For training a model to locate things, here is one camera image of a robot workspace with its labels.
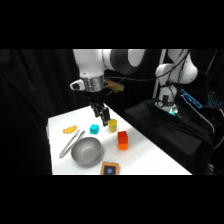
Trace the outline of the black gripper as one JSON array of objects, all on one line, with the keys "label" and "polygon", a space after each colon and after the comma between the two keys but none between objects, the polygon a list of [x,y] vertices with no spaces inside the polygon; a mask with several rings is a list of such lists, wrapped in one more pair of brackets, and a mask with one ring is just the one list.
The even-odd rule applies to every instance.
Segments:
[{"label": "black gripper", "polygon": [[104,107],[103,105],[104,93],[102,91],[87,92],[87,99],[91,107],[93,108],[95,117],[98,118],[99,116],[101,116],[103,124],[107,125],[108,121],[110,120],[110,113],[109,109],[107,107]]}]

